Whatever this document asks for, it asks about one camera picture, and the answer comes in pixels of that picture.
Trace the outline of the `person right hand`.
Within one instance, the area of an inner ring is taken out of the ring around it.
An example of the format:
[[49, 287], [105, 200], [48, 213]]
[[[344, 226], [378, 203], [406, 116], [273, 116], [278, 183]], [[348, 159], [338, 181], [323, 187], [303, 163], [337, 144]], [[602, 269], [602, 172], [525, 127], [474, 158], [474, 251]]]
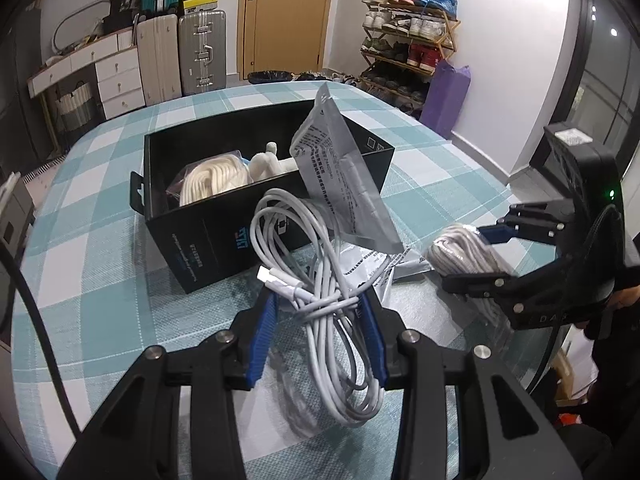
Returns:
[[640, 286], [614, 292], [608, 300], [614, 321], [638, 321]]

